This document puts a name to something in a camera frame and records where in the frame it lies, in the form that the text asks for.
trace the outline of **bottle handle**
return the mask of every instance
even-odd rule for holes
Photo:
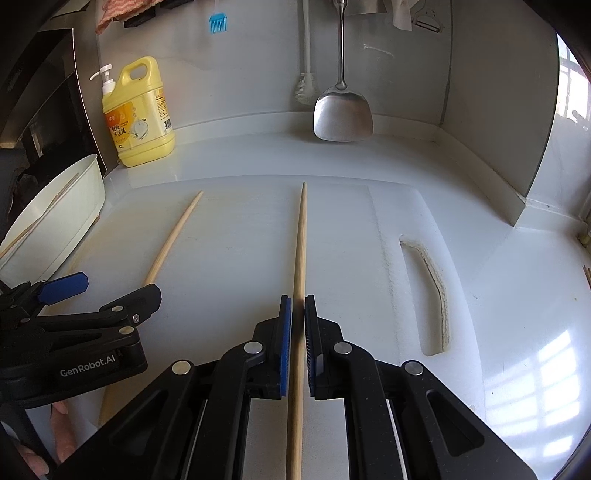
[[[123,70],[121,70],[121,76],[119,77],[119,84],[121,86],[129,85],[131,82],[137,82],[138,80],[143,80],[147,78],[148,80],[152,76],[152,72],[154,71],[153,65],[155,64],[156,60],[153,57],[141,57],[140,59],[126,65]],[[130,73],[135,70],[137,67],[145,66],[146,73],[142,75],[138,79],[133,79]]]

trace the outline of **silver bolt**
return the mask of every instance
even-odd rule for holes
[[[335,352],[340,353],[341,355],[349,355],[353,351],[353,347],[347,342],[336,343],[333,348],[335,349]]]
[[[423,373],[423,366],[414,360],[404,364],[404,369],[411,375],[420,375]]]
[[[191,370],[191,364],[185,360],[179,360],[173,364],[173,373],[177,375],[188,374]]]
[[[248,342],[244,344],[244,351],[251,355],[262,352],[262,344],[259,342]]]

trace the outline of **white cutting board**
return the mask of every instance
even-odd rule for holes
[[[482,416],[482,376],[470,314],[452,259],[418,191],[395,183],[294,176],[143,187],[102,213],[59,272],[84,271],[89,291],[51,313],[92,311],[141,286],[184,208],[204,190],[156,280],[162,306],[139,327],[148,370],[111,387],[117,408],[175,360],[218,359],[250,339],[258,321],[277,314],[281,295],[293,290],[303,180],[309,183],[306,291],[315,295],[319,316],[339,322],[345,340],[376,359],[425,363]],[[438,355],[423,355],[415,320],[416,301],[433,303],[417,295],[428,297],[433,286],[425,289],[420,276],[409,276],[401,238],[426,252],[444,285],[449,344]],[[96,396],[94,403],[87,395],[73,404],[96,421],[98,412],[89,415],[90,404],[96,410]],[[309,399],[305,415],[304,478],[346,478],[342,402]],[[286,421],[287,402],[253,402],[245,480],[284,476]]]

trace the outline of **pink towel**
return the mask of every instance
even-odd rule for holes
[[[153,7],[162,0],[105,0],[103,18],[96,26],[96,34],[100,35],[112,20],[123,22]]]

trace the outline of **wall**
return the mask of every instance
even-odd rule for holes
[[[591,85],[562,39],[558,39],[558,101],[548,148],[528,195],[573,216],[591,207]]]
[[[347,17],[346,79],[368,98],[374,113],[438,124],[449,75],[450,5],[449,0],[426,1],[444,27],[440,34],[399,31],[391,14]],[[337,76],[336,10],[330,0],[310,3],[312,65],[323,90]],[[97,18],[100,7],[98,2]],[[299,2],[219,0],[228,31],[211,35],[214,8],[212,0],[197,0],[158,9],[156,18],[137,28],[114,22],[99,36],[101,62],[112,63],[118,75],[127,63],[154,56],[176,128],[304,109],[293,100],[303,63]]]
[[[554,30],[522,0],[453,0],[443,128],[526,196],[557,92]]]

